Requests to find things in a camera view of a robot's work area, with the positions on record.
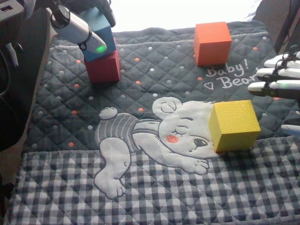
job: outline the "teddy bear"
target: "teddy bear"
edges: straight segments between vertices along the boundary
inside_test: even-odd
[[[181,103],[174,97],[162,97],[152,105],[159,120],[138,120],[113,107],[103,109],[95,141],[105,167],[96,174],[95,186],[109,199],[123,196],[126,189],[121,178],[135,151],[143,151],[163,166],[198,175],[207,173],[207,159],[219,156],[214,152],[208,125],[212,107],[213,102]]]

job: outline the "white backdrop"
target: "white backdrop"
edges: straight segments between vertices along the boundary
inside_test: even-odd
[[[197,23],[250,21],[262,0],[112,0],[113,32],[149,27],[177,29]]]

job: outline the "pink cheek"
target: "pink cheek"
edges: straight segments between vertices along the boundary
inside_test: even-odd
[[[168,135],[167,136],[167,141],[169,143],[177,143],[178,142],[178,137],[176,137],[175,135]]]

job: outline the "heart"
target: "heart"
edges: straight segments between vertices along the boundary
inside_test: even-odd
[[[204,86],[208,89],[214,90],[214,84],[212,82],[208,82],[204,84]]]

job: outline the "quilted blanket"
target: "quilted blanket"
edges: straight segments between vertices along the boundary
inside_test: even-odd
[[[260,22],[228,27],[227,64],[205,68],[194,29],[115,33],[121,78],[99,85],[79,48],[55,37],[5,223],[300,222],[300,142],[280,129],[299,108],[248,93],[272,43]],[[252,100],[259,140],[216,154],[213,102],[242,99]]]

